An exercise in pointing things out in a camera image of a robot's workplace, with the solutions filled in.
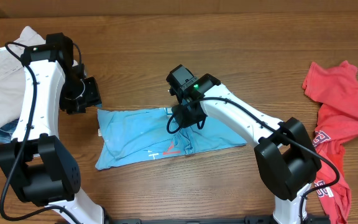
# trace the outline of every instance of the wooden table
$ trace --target wooden table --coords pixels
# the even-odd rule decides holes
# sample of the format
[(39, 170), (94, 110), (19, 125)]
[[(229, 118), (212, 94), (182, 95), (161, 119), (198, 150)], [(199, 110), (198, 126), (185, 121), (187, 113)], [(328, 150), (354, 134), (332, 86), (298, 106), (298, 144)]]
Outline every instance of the wooden table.
[[(239, 98), (272, 116), (300, 119), (311, 137), (319, 104), (301, 84), (310, 63), (343, 60), (358, 67), (358, 12), (265, 13), (205, 16), (116, 16), (0, 19), (0, 46), (25, 26), (39, 34), (63, 32), (81, 48), (106, 110), (171, 106), (169, 71), (184, 64), (211, 73)], [(60, 113), (61, 141), (78, 161), (82, 187), (113, 218), (240, 218), (271, 214), (273, 195), (262, 183), (249, 146), (98, 171), (103, 140), (96, 109)], [(352, 188), (350, 223), (358, 223), (358, 138), (346, 143), (344, 172)], [(0, 194), (6, 178), (0, 170)], [(12, 216), (36, 209), (10, 190)], [(307, 210), (323, 214), (316, 194)], [(53, 223), (45, 212), (22, 223)]]

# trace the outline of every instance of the wooden surface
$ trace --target wooden surface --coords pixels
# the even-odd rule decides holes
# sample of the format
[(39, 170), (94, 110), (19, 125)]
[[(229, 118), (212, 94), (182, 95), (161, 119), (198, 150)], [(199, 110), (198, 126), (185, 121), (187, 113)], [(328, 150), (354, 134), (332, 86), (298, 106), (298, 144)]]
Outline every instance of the wooden surface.
[[(174, 105), (165, 78), (181, 63), (197, 76), (213, 74), (264, 113), (300, 119), (311, 137), (319, 104), (301, 89), (310, 63), (332, 67), (348, 60), (358, 67), (358, 12), (0, 19), (0, 46), (17, 39), (27, 25), (44, 37), (63, 32), (80, 46), (104, 109)], [(80, 165), (83, 189), (113, 218), (272, 213), (273, 195), (259, 177), (249, 146), (97, 171), (103, 140), (96, 109), (75, 116), (60, 113), (59, 133)], [(358, 138), (345, 147), (344, 172), (353, 195), (349, 223), (358, 223)], [(5, 180), (0, 170), (0, 194)], [(8, 214), (34, 209), (9, 191)], [(307, 210), (322, 214), (316, 194)], [(58, 219), (46, 212), (23, 223)], [(0, 223), (6, 222), (0, 217)]]
[(358, 11), (358, 0), (0, 0), (0, 17)]

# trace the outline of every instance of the crumpled white fabric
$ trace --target crumpled white fabric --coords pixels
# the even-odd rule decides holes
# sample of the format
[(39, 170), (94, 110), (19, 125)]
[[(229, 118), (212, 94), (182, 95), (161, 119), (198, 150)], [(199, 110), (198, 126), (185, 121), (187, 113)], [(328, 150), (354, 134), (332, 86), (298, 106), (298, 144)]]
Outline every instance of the crumpled white fabric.
[[(26, 26), (15, 40), (27, 46), (44, 44), (45, 40), (31, 27)], [(18, 56), (24, 48), (9, 45)], [(0, 127), (20, 116), (25, 90), (24, 68), (4, 47), (0, 48)]]

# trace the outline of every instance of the white cloth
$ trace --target white cloth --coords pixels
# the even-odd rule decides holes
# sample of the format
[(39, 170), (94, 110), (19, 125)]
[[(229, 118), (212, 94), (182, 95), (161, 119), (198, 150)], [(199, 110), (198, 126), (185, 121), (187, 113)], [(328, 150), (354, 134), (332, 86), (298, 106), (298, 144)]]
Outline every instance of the white cloth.
[[(44, 44), (45, 40), (31, 27), (23, 29), (15, 42), (27, 46)], [(9, 45), (18, 56), (24, 48)], [(20, 116), (23, 104), (25, 78), (20, 61), (14, 58), (5, 48), (0, 49), (0, 127), (14, 121)]]

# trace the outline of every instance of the red cloth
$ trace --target red cloth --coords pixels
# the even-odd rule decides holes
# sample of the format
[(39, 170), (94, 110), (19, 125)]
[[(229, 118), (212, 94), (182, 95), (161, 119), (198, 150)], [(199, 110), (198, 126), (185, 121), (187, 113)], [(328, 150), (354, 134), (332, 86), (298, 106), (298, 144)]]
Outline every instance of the red cloth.
[[(331, 188), (317, 191), (332, 224), (347, 223), (351, 208), (351, 190), (343, 178), (342, 143), (358, 136), (357, 67), (344, 61), (338, 67), (323, 69), (312, 63), (303, 82), (305, 95), (322, 103), (318, 111), (313, 144), (318, 154), (329, 159), (340, 171), (341, 179)], [(325, 163), (317, 172), (315, 185), (331, 182), (335, 173)]]

